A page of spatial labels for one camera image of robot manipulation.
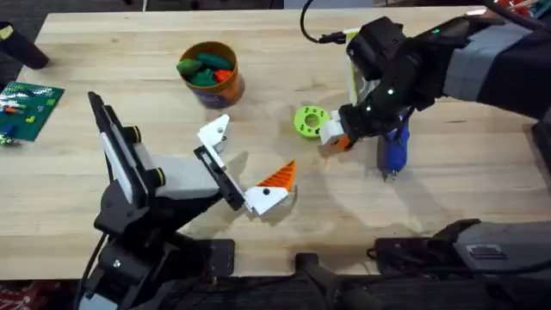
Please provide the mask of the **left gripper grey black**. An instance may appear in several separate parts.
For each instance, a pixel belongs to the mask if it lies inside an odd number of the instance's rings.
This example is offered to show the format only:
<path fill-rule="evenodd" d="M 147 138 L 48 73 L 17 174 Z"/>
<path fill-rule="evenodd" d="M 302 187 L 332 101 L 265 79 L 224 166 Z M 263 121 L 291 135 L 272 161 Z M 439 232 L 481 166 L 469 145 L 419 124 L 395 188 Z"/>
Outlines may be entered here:
<path fill-rule="evenodd" d="M 226 172 L 220 157 L 226 147 L 229 123 L 230 116 L 223 114 L 203 126 L 197 134 L 201 144 L 187 158 L 151 155 L 136 126 L 124 127 L 123 139 L 130 144 L 132 162 L 145 173 L 145 183 L 157 198 L 190 202 L 221 195 L 235 210 L 246 203 L 250 212 L 265 214 L 288 197 L 296 163 L 291 160 L 244 193 Z"/>

